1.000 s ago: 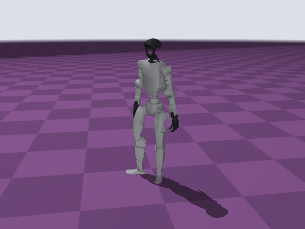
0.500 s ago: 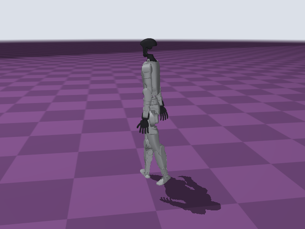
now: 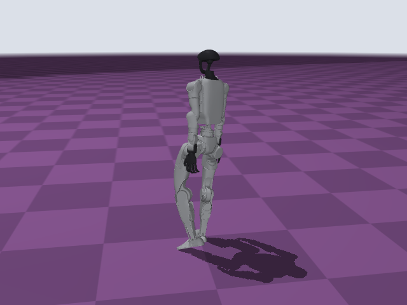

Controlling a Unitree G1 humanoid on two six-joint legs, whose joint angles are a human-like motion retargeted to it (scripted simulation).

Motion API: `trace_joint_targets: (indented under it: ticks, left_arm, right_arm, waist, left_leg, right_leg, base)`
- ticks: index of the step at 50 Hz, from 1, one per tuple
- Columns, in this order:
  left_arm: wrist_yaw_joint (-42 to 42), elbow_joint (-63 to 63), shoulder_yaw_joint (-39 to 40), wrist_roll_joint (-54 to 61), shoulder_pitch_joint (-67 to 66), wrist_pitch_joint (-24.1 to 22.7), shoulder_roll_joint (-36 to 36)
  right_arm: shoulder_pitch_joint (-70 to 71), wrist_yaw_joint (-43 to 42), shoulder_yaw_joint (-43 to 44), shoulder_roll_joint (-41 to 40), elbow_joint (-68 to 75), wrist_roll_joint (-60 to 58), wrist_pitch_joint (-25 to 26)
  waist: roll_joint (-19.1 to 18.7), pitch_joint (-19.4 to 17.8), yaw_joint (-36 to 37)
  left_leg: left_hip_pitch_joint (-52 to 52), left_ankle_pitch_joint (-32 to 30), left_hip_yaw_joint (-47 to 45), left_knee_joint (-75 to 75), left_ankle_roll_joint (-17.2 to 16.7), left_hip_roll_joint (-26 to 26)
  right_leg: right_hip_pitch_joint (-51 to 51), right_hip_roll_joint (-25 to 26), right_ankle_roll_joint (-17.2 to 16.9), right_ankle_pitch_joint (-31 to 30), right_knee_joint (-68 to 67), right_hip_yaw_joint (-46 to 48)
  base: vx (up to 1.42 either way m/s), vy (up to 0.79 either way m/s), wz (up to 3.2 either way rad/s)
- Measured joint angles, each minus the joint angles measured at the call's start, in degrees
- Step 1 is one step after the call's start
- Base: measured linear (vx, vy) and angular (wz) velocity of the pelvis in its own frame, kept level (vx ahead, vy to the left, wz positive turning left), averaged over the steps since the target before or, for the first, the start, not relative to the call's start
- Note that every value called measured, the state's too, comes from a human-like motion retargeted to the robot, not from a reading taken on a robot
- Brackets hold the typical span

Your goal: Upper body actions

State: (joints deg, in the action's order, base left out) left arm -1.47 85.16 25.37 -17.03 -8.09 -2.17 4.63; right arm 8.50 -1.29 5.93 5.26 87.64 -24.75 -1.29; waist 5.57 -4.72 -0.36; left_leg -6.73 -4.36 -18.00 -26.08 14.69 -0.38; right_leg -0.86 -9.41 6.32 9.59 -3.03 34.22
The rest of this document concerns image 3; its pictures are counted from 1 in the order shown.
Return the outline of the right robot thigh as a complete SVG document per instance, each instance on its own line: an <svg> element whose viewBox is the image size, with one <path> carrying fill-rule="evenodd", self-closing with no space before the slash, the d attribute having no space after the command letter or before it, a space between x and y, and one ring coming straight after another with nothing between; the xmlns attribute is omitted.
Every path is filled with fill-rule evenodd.
<svg viewBox="0 0 407 305"><path fill-rule="evenodd" d="M203 154L202 156L202 188L200 190L200 199L210 201L211 189L214 174L217 168L217 159L223 154L223 149L216 144L216 150L212 154Z"/></svg>

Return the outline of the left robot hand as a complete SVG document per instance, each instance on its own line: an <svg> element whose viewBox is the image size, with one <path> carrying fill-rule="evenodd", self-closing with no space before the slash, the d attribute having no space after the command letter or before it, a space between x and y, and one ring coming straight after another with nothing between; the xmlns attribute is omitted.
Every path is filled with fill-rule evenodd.
<svg viewBox="0 0 407 305"><path fill-rule="evenodd" d="M194 145L193 151L189 151L187 148L187 152L189 154L186 155L186 158L184 160L184 166L186 166L186 170L191 173L200 172L197 169L197 164L196 164L197 159L195 156L195 153L197 152L197 145L196 144ZM194 167L195 167L195 170L194 170Z"/></svg>

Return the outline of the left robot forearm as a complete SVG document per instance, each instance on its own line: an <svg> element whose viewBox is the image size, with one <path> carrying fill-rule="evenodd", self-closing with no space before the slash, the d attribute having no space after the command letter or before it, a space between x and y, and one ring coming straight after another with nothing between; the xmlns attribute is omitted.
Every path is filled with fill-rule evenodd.
<svg viewBox="0 0 407 305"><path fill-rule="evenodd" d="M188 150L193 151L194 145L197 145L198 142L198 128L199 125L197 124L197 117L194 112L187 113L187 121L188 121Z"/></svg>

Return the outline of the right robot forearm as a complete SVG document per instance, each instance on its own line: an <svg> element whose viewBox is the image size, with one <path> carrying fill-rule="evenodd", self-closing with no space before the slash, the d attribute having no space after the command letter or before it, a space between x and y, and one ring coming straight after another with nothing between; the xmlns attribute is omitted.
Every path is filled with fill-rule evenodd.
<svg viewBox="0 0 407 305"><path fill-rule="evenodd" d="M221 119L220 124L215 124L214 125L214 137L217 137L217 144L219 144L219 139L221 138L223 132L223 125L224 125L224 121L225 121L225 116L224 118Z"/></svg>

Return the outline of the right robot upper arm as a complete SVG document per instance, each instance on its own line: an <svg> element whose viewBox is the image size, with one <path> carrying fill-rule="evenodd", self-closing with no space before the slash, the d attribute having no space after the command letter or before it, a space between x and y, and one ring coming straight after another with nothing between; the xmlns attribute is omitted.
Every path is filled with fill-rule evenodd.
<svg viewBox="0 0 407 305"><path fill-rule="evenodd" d="M225 108L226 108L226 100L227 100L227 94L229 92L229 85L227 83L224 83L224 108L223 108L223 115L222 118L224 118L224 114L225 114ZM221 118L221 119L222 119Z"/></svg>

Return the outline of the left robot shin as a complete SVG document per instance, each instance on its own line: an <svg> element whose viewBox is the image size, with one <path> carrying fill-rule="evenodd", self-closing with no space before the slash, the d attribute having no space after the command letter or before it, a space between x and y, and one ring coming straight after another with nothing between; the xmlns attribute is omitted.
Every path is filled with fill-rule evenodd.
<svg viewBox="0 0 407 305"><path fill-rule="evenodd" d="M175 200L176 200L176 205L177 209L180 215L180 218L184 224L186 233L188 234L188 238L190 241L193 239L195 240L196 232L195 232L195 225L194 225L194 220L195 220L195 214L194 214L194 206L193 202L189 201L188 199L188 193L186 191L179 191L174 195ZM190 236L191 239L190 239Z"/></svg>

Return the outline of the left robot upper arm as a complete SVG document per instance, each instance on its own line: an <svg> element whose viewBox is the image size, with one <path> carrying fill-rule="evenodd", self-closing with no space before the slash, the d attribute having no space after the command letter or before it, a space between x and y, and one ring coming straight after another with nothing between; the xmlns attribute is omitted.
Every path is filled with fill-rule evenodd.
<svg viewBox="0 0 407 305"><path fill-rule="evenodd" d="M186 90L188 92L189 105L191 107L190 112L194 112L198 120L200 117L199 93L202 90L202 81L192 81L188 83Z"/></svg>

